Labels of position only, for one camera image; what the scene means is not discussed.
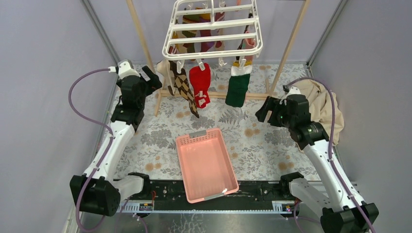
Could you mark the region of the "red patterned sock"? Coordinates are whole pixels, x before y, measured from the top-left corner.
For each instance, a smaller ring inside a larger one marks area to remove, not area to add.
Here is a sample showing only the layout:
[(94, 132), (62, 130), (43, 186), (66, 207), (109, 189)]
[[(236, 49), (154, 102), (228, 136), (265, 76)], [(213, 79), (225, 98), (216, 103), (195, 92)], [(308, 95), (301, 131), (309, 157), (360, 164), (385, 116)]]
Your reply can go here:
[(195, 103), (201, 109), (210, 103), (208, 89), (211, 84), (211, 70), (209, 64), (204, 63), (204, 66), (204, 70), (197, 66), (189, 71), (189, 80), (193, 87)]

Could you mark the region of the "pink plastic basket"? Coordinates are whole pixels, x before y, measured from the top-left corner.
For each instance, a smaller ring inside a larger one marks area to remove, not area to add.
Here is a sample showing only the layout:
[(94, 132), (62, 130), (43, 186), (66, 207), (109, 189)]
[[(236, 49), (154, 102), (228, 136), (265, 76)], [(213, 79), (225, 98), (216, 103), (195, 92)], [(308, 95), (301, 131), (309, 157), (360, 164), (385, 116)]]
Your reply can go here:
[(239, 184), (219, 128), (176, 138), (187, 201), (191, 204), (233, 194)]

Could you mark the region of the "brown argyle sock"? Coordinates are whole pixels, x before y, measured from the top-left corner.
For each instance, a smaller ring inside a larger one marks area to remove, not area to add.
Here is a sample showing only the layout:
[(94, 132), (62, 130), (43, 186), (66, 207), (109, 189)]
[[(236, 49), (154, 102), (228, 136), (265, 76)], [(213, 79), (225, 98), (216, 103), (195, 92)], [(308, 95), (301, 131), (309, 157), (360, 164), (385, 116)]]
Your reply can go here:
[(170, 64), (170, 70), (172, 71), (174, 79), (175, 79), (174, 86), (178, 89), (180, 96), (188, 101), (191, 113), (197, 118), (199, 118), (200, 116), (197, 111), (197, 106), (194, 100), (193, 92), (190, 89), (190, 84), (189, 84), (186, 70), (182, 68), (180, 70), (180, 73), (178, 73), (177, 63), (175, 61), (169, 61), (169, 64)]

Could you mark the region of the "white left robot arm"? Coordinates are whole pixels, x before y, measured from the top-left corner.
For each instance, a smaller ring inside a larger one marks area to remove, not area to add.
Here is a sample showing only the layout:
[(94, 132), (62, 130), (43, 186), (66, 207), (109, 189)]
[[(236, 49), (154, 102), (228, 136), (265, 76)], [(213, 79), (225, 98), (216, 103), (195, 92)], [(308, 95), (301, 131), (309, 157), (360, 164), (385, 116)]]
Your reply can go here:
[(162, 82), (148, 66), (142, 67), (148, 80), (126, 62), (106, 71), (119, 76), (120, 102), (112, 113), (110, 124), (104, 125), (108, 135), (96, 157), (83, 175), (72, 177), (69, 186), (77, 213), (113, 216), (122, 200), (132, 195), (143, 200), (150, 195), (148, 175), (132, 172), (121, 180), (115, 180), (114, 173), (126, 145), (142, 122), (146, 97), (160, 89)]

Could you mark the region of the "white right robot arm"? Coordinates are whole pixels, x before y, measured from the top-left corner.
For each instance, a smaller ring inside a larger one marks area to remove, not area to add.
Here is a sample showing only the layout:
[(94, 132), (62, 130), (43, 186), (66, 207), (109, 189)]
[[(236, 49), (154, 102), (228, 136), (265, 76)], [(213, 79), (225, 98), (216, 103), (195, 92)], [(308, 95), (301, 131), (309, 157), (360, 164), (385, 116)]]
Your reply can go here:
[(279, 195), (285, 200), (298, 198), (320, 219), (326, 233), (373, 232), (379, 215), (374, 203), (367, 203), (350, 182), (335, 153), (332, 141), (323, 126), (310, 118), (309, 102), (304, 95), (291, 94), (284, 99), (268, 96), (256, 112), (263, 122), (287, 128), (298, 147), (315, 167), (326, 194), (322, 194), (298, 172), (283, 175)]

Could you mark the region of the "dark green sock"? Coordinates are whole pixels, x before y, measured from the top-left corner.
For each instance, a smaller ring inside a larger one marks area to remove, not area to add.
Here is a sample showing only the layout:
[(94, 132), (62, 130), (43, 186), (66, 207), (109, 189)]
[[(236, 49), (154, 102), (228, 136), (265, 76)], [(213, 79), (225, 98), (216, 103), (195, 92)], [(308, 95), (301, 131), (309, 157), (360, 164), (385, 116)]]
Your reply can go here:
[(245, 66), (240, 67), (239, 62), (234, 62), (231, 67), (228, 91), (225, 98), (226, 105), (242, 107), (245, 102), (246, 92), (250, 82), (253, 69), (252, 61), (247, 61)]

